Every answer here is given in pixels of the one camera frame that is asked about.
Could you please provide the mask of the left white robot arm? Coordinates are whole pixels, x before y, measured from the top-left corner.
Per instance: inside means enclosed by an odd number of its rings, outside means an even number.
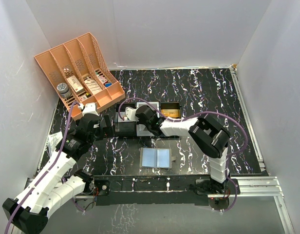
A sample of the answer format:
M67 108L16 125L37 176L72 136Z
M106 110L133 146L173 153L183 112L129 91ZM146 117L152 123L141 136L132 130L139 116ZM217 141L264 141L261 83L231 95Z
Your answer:
M72 103L82 111L76 127L69 129L67 122L62 140L57 144L51 158L33 181L16 198L8 198L2 207L8 218L5 233L11 225L25 234L39 234L50 216L78 194L88 195L94 191L94 177L84 170L75 172L66 181L64 175L86 154L93 143L107 136L109 122L103 127L92 102Z

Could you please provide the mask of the grey leather card holder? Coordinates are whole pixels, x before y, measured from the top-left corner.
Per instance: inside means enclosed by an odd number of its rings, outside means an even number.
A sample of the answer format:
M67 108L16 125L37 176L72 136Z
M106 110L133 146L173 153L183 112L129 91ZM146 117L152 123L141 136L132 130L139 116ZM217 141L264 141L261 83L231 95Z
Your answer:
M172 155L171 149L164 148L141 148L140 168L171 169L172 162L177 156Z

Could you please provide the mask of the black and white tray set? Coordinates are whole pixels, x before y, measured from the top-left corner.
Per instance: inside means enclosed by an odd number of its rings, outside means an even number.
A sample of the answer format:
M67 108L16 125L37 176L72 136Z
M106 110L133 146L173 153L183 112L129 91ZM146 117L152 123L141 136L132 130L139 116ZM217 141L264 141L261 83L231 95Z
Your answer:
M114 134L117 137L168 138L160 130L166 118L180 119L178 102L149 102L117 104L114 117Z

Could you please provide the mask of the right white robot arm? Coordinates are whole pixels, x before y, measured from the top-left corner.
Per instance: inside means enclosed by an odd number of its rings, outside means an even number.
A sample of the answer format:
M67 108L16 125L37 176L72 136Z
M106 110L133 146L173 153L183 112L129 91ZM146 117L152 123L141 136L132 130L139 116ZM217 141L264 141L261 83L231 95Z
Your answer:
M223 193L228 189L227 148L230 133L209 114L188 119L158 117L147 105L138 109L127 107L125 120L142 124L156 137L190 137L209 157L212 190Z

